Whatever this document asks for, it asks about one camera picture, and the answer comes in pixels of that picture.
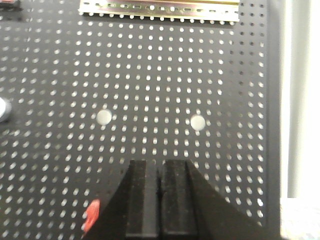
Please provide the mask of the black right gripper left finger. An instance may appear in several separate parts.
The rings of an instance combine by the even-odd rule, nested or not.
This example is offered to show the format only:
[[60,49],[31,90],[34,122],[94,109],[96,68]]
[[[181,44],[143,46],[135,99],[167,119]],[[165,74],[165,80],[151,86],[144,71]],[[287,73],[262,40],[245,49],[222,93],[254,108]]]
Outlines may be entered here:
[[85,240],[159,239],[159,177],[157,167],[132,160],[124,177],[97,218],[89,216]]

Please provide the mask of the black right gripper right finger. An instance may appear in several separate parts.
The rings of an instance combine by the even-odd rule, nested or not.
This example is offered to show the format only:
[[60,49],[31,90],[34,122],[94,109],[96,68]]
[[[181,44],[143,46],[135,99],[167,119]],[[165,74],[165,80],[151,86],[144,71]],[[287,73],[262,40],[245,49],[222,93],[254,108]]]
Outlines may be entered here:
[[191,162],[166,160],[161,176],[164,240],[280,240],[227,202]]

